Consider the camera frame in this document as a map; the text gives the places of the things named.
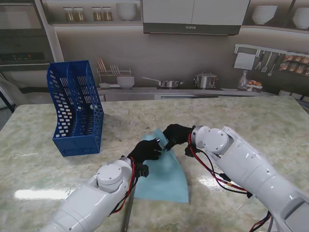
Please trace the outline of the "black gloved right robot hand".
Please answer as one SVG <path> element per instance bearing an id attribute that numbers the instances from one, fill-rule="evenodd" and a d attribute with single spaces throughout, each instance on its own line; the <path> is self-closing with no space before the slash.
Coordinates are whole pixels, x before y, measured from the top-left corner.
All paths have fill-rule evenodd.
<path id="1" fill-rule="evenodd" d="M 170 124 L 163 131 L 168 143 L 164 146 L 164 151 L 171 150 L 175 145 L 181 145 L 188 141 L 189 134 L 193 128 L 185 127 L 179 124 Z"/>

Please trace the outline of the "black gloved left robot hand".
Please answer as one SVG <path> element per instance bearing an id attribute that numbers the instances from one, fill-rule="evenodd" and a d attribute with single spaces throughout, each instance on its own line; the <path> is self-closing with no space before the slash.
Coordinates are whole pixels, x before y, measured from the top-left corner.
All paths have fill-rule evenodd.
<path id="1" fill-rule="evenodd" d="M 158 160 L 162 148 L 156 139 L 140 141 L 129 153 L 128 158 L 135 163 L 143 164 L 146 160 Z"/>

